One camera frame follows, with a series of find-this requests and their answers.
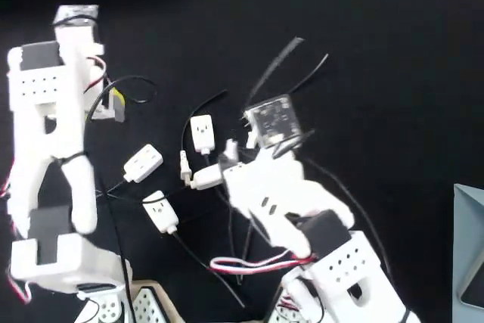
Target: cable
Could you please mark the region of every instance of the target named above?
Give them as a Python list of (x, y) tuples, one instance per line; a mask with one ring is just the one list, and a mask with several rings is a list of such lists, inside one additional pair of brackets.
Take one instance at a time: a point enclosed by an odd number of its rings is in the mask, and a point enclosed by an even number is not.
[[(208, 155), (203, 155), (203, 158), (205, 160), (206, 166), (210, 166), (210, 160)], [(219, 197), (226, 205), (228, 208), (228, 221), (227, 221), (227, 233), (228, 233), (228, 246), (230, 249), (230, 254), (232, 257), (237, 257), (237, 254), (235, 253), (235, 242), (234, 242), (234, 207), (230, 204), (229, 200), (225, 197), (225, 195), (220, 191), (217, 186), (215, 186), (215, 192), (217, 193), (217, 197)], [(235, 277), (237, 280), (237, 285), (242, 284), (242, 280), (240, 279), (240, 276)]]
[(281, 63), (286, 59), (289, 54), (294, 51), (294, 49), (302, 42), (304, 39), (295, 37), (282, 49), (278, 56), (272, 60), (272, 62), (265, 69), (264, 73), (260, 77), (259, 81), (252, 87), (249, 92), (247, 100), (243, 103), (242, 110), (240, 114), (244, 114), (245, 109), (250, 105), (253, 97), (256, 95), (258, 90), (265, 84), (268, 78), (273, 74), (273, 72), (281, 65)]
[(356, 207), (356, 209), (361, 213), (361, 215), (365, 219), (365, 221), (366, 221), (366, 223), (367, 223), (367, 225), (368, 225), (368, 227), (371, 231), (371, 234), (373, 235), (374, 240), (377, 242), (377, 246), (378, 246), (378, 249), (380, 250), (380, 255), (382, 257), (383, 264), (385, 265), (385, 270), (386, 270), (386, 274), (388, 275), (388, 279), (394, 285), (392, 270), (390, 268), (389, 259), (388, 259), (388, 255), (386, 254), (385, 247), (383, 245), (383, 242), (380, 239), (380, 236), (378, 234), (377, 229), (375, 228), (373, 222), (370, 219), (370, 216), (366, 213), (363, 206), (356, 200), (355, 197), (353, 197), (353, 195), (349, 191), (349, 189), (341, 182), (341, 180), (336, 175), (334, 175), (329, 170), (325, 169), (323, 166), (320, 166), (319, 164), (317, 164), (311, 158), (303, 157), (302, 159), (304, 161), (306, 161), (308, 164), (311, 164), (319, 172), (321, 172), (321, 173), (327, 175), (328, 177), (330, 177), (331, 179), (333, 179), (338, 184), (338, 187), (340, 187), (340, 189), (346, 194), (346, 196), (349, 198), (349, 200), (353, 203), (353, 205)]
[(290, 94), (293, 94), (294, 92), (296, 92), (299, 88), (303, 87), (304, 84), (306, 82), (308, 82), (314, 75), (316, 72), (318, 72), (318, 70), (321, 68), (321, 66), (326, 62), (327, 58), (329, 57), (329, 54), (326, 53), (326, 55), (319, 61), (318, 65), (310, 72), (308, 73), (308, 75), (302, 79), (301, 81), (299, 81), (296, 85), (294, 85), (287, 93), (290, 95)]
[(93, 302), (96, 306), (98, 306), (98, 309), (96, 310), (96, 313), (94, 313), (94, 315), (89, 318), (89, 319), (86, 319), (85, 321), (83, 321), (82, 323), (89, 323), (92, 319), (96, 318), (96, 316), (98, 315), (99, 311), (101, 310), (101, 307), (99, 306), (99, 303), (98, 302), (95, 302), (94, 300), (92, 300), (91, 298), (88, 298), (86, 299), (88, 300), (89, 302)]
[(89, 60), (93, 60), (93, 61), (97, 61), (101, 66), (102, 66), (102, 75), (101, 77), (95, 79), (94, 81), (92, 81), (91, 83), (89, 83), (88, 87), (85, 88), (84, 90), (84, 93), (86, 93), (87, 91), (89, 91), (90, 89), (92, 89), (94, 86), (96, 86), (99, 82), (101, 82), (104, 77), (106, 76), (106, 72), (107, 72), (107, 65), (106, 65), (106, 62), (104, 62), (104, 60), (98, 56), (91, 56), (91, 57), (88, 57)]
[(151, 85), (152, 87), (155, 88), (155, 91), (154, 93), (151, 95), (150, 98), (146, 99), (146, 100), (137, 100), (137, 99), (133, 99), (133, 98), (127, 98), (126, 95), (124, 95), (124, 97), (127, 99), (127, 100), (130, 100), (131, 102), (134, 102), (136, 104), (146, 104), (147, 102), (151, 101), (154, 99), (154, 97), (157, 95), (157, 86), (156, 84), (151, 81), (150, 79), (147, 79), (146, 77), (143, 77), (143, 76), (137, 76), (137, 75), (131, 75), (131, 76), (124, 76), (124, 77), (120, 77), (112, 82), (110, 82), (104, 89), (103, 91), (101, 91), (101, 93), (98, 95), (98, 97), (95, 99), (95, 101), (92, 103), (92, 106), (91, 108), (89, 109), (89, 112), (88, 114), (86, 115), (85, 117), (85, 122), (86, 124), (90, 123), (92, 121), (92, 116), (94, 115), (94, 112), (96, 111), (96, 107), (98, 107), (98, 105), (102, 102), (103, 100), (103, 97), (105, 95), (107, 95), (107, 93), (109, 91), (111, 91), (111, 89), (114, 89), (114, 87), (116, 87), (116, 85), (120, 84), (121, 82), (125, 82), (125, 81), (128, 81), (128, 80), (133, 80), (133, 79), (140, 79), (141, 81), (144, 81), (146, 82), (148, 85)]
[(211, 96), (210, 98), (207, 98), (204, 102), (202, 102), (200, 105), (198, 105), (197, 107), (195, 107), (193, 109), (193, 111), (190, 113), (190, 115), (188, 116), (187, 120), (185, 121), (185, 124), (183, 125), (183, 131), (181, 132), (181, 143), (180, 143), (180, 150), (181, 151), (184, 151), (185, 150), (185, 135), (187, 133), (187, 128), (188, 128), (188, 124), (190, 123), (190, 119), (197, 112), (199, 112), (200, 110), (202, 110), (205, 106), (213, 103), (215, 100), (217, 100), (218, 98), (224, 96), (226, 93), (227, 93), (227, 90), (226, 89), (221, 90), (218, 94), (215, 94), (215, 95)]
[(67, 23), (69, 23), (71, 20), (75, 19), (85, 19), (85, 20), (92, 20), (95, 23), (98, 23), (98, 19), (96, 17), (93, 17), (91, 15), (87, 14), (76, 14), (71, 17), (65, 17), (64, 19), (58, 20), (57, 22), (53, 23), (52, 26), (55, 28), (56, 26), (63, 26)]
[(106, 187), (105, 187), (104, 182), (103, 182), (101, 176), (99, 175), (99, 173), (96, 173), (96, 170), (95, 170), (95, 177), (98, 180), (98, 184), (99, 184), (99, 188), (101, 189), (101, 193), (102, 193), (104, 199), (106, 200), (107, 210), (108, 210), (108, 212), (111, 216), (111, 219), (113, 220), (114, 234), (116, 236), (116, 242), (117, 242), (117, 245), (118, 245), (118, 248), (119, 248), (119, 258), (121, 259), (121, 269), (123, 270), (123, 278), (124, 278), (124, 284), (125, 284), (125, 290), (126, 290), (126, 298), (128, 300), (129, 309), (131, 310), (131, 313), (132, 313), (133, 322), (136, 323), (135, 309), (133, 307), (133, 302), (132, 302), (132, 298), (131, 298), (131, 291), (129, 289), (128, 268), (126, 266), (126, 259), (125, 259), (125, 255), (124, 255), (124, 251), (123, 251), (123, 245), (121, 243), (121, 234), (119, 233), (119, 228), (118, 228), (118, 225), (116, 223), (116, 217), (114, 215), (113, 206), (111, 205), (110, 198), (107, 195)]
[(185, 249), (188, 255), (190, 255), (196, 262), (198, 262), (202, 267), (205, 268), (205, 270), (209, 271), (212, 273), (213, 276), (215, 276), (217, 279), (219, 279), (227, 288), (228, 291), (232, 294), (232, 296), (236, 299), (236, 301), (239, 303), (239, 305), (242, 307), (242, 309), (246, 308), (246, 304), (244, 301), (238, 296), (238, 294), (235, 292), (234, 288), (230, 286), (230, 284), (225, 281), (225, 279), (214, 272), (207, 264), (205, 264), (191, 249), (190, 247), (187, 246), (187, 244), (180, 238), (180, 236), (176, 233), (173, 232), (172, 236), (180, 243), (180, 245)]
[[(242, 259), (247, 260), (249, 257), (249, 250), (250, 250), (250, 242), (252, 241), (252, 234), (254, 231), (254, 226), (252, 226), (252, 223), (248, 223), (247, 226), (247, 233), (245, 235), (245, 242), (244, 242), (244, 251), (242, 252)], [(244, 276), (240, 275), (240, 285), (242, 285), (242, 281), (244, 281)]]

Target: red and white wire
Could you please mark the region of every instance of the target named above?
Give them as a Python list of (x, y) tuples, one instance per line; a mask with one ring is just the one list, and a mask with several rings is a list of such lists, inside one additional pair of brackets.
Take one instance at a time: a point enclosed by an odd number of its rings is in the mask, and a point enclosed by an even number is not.
[(15, 295), (18, 296), (20, 300), (22, 300), (23, 304), (28, 304), (32, 300), (32, 292), (30, 291), (29, 282), (25, 283), (23, 290), (17, 284), (17, 282), (11, 277), (10, 275), (10, 266), (7, 268), (7, 281), (12, 290), (15, 292)]
[(100, 77), (98, 77), (97, 79), (95, 79), (94, 81), (91, 81), (91, 83), (89, 83), (88, 87), (85, 88), (84, 93), (86, 93), (89, 89), (92, 89), (99, 82), (101, 82), (104, 79), (104, 77), (106, 76), (106, 72), (107, 72), (106, 62), (104, 62), (104, 60), (102, 58), (100, 58), (98, 56), (90, 56), (90, 57), (88, 57), (88, 59), (96, 61), (101, 65), (102, 74), (101, 74)]
[[(248, 262), (234, 257), (216, 257), (210, 261), (210, 268), (214, 271), (222, 272), (225, 274), (252, 275), (252, 274), (259, 274), (262, 272), (273, 272), (276, 270), (286, 269), (293, 266), (306, 264), (312, 261), (312, 259), (309, 258), (309, 259), (303, 259), (303, 260), (287, 260), (287, 261), (281, 261), (281, 262), (274, 262), (282, 258), (287, 253), (288, 253), (288, 250), (284, 251), (283, 253), (280, 253), (277, 256), (273, 256), (269, 259), (265, 259), (259, 262)], [(242, 266), (224, 265), (224, 263), (239, 264)]]

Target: plastic part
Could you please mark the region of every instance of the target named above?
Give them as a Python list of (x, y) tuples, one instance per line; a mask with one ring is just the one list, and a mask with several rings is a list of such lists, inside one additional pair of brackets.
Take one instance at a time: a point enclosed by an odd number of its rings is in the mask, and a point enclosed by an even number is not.
[(210, 154), (215, 149), (212, 117), (210, 115), (194, 116), (190, 119), (191, 136), (195, 151), (203, 155)]
[(222, 183), (222, 173), (218, 164), (213, 164), (207, 168), (203, 168), (194, 174), (194, 179), (190, 186), (192, 189), (202, 190)]
[[(165, 197), (165, 195), (162, 191), (156, 191), (143, 199), (143, 202), (159, 200), (163, 197)], [(166, 232), (172, 234), (176, 231), (178, 217), (173, 210), (172, 205), (169, 204), (168, 200), (165, 199), (159, 202), (143, 204), (143, 207), (159, 232), (161, 232), (162, 234)]]
[(186, 151), (180, 151), (180, 179), (185, 182), (185, 185), (190, 185), (191, 169)]
[(127, 182), (139, 183), (163, 163), (163, 157), (153, 145), (146, 144), (124, 165)]
[[(96, 247), (80, 234), (59, 235), (55, 263), (38, 265), (37, 251), (35, 239), (12, 243), (11, 274), (15, 279), (61, 293), (77, 293), (81, 284), (109, 284), (124, 289), (119, 256)], [(127, 260), (126, 265), (131, 281)]]
[(150, 288), (140, 289), (138, 296), (133, 302), (137, 323), (167, 323), (168, 318), (164, 314), (163, 307)]

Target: power plug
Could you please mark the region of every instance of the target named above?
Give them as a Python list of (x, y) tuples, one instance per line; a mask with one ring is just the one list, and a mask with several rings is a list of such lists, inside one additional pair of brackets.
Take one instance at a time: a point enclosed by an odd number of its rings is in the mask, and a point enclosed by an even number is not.
[(215, 149), (212, 117), (210, 115), (194, 116), (190, 119), (191, 136), (195, 151), (203, 155), (210, 154)]
[[(165, 195), (162, 191), (156, 191), (143, 199), (143, 202), (151, 202), (152, 200), (160, 200)], [(172, 234), (176, 231), (178, 224), (178, 217), (169, 204), (168, 200), (160, 200), (159, 202), (144, 203), (144, 210), (153, 221), (154, 225), (158, 228), (158, 231), (162, 234), (168, 232)]]
[(153, 145), (146, 144), (124, 165), (127, 182), (139, 183), (163, 163), (163, 157)]

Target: white plastic housing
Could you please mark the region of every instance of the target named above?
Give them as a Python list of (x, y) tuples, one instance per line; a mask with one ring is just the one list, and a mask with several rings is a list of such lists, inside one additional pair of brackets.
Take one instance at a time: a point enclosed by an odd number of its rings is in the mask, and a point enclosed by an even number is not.
[(300, 259), (308, 257), (311, 248), (286, 214), (308, 217), (333, 210), (347, 228), (355, 223), (347, 205), (319, 183), (304, 179), (303, 165), (292, 152), (274, 160), (271, 148), (262, 149), (256, 160), (239, 163), (223, 176), (231, 205), (248, 219), (257, 218), (272, 246), (286, 247)]
[(210, 151), (215, 149), (212, 117), (210, 115), (194, 116), (190, 119), (190, 125), (195, 151), (210, 154)]
[[(149, 195), (143, 202), (150, 202), (152, 200), (159, 200), (165, 197), (162, 191), (156, 191)], [(169, 204), (167, 199), (161, 200), (159, 202), (146, 203), (143, 204), (144, 210), (150, 217), (151, 221), (157, 227), (158, 231), (162, 234), (168, 232), (172, 234), (176, 231), (176, 226), (178, 224), (178, 217)]]
[[(10, 109), (14, 115), (14, 159), (8, 212), (22, 236), (29, 212), (38, 206), (37, 194), (48, 165), (84, 151), (83, 90), (89, 65), (75, 43), (60, 42), (65, 66), (20, 70), (22, 48), (8, 53)], [(54, 114), (55, 130), (45, 132), (45, 118)], [(62, 166), (72, 189), (72, 221), (76, 230), (91, 233), (97, 224), (94, 173), (86, 156)]]
[[(37, 240), (12, 244), (11, 274), (15, 279), (31, 281), (61, 293), (77, 293), (84, 283), (112, 284), (124, 287), (119, 256), (91, 244), (80, 234), (62, 234), (57, 238), (57, 262), (37, 265)], [(129, 282), (132, 270), (126, 260)]]
[(127, 182), (139, 183), (148, 177), (156, 168), (163, 164), (163, 157), (153, 145), (146, 144), (124, 165)]

